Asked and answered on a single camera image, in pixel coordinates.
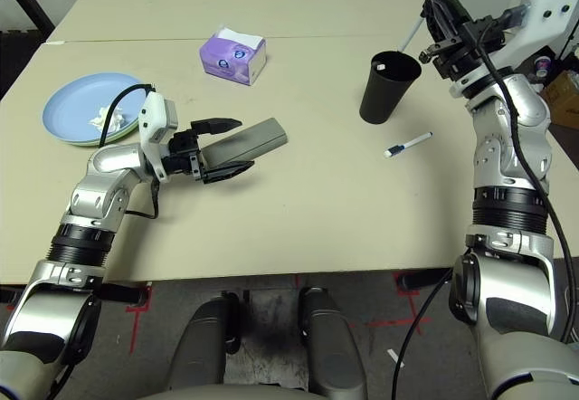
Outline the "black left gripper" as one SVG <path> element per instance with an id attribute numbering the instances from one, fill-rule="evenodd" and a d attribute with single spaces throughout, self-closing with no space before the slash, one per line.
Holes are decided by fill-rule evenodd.
<path id="1" fill-rule="evenodd" d="M 168 155 L 162 164 L 168 176 L 184 174 L 202 180 L 204 184 L 224 181 L 247 171 L 254 165 L 253 160 L 232 161 L 218 167 L 204 169 L 198 136 L 222 134 L 237 129 L 242 122 L 229 118 L 199 119 L 191 122 L 191 128 L 176 132 L 168 141 Z"/>

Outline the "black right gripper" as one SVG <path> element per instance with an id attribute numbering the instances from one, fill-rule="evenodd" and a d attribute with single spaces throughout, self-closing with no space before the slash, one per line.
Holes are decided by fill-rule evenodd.
<path id="1" fill-rule="evenodd" d="M 487 15 L 471 20 L 459 0 L 424 0 L 421 16 L 433 39 L 419 61 L 432 62 L 443 79 L 457 81 L 482 64 L 479 48 L 492 53 L 505 44 L 496 19 Z"/>

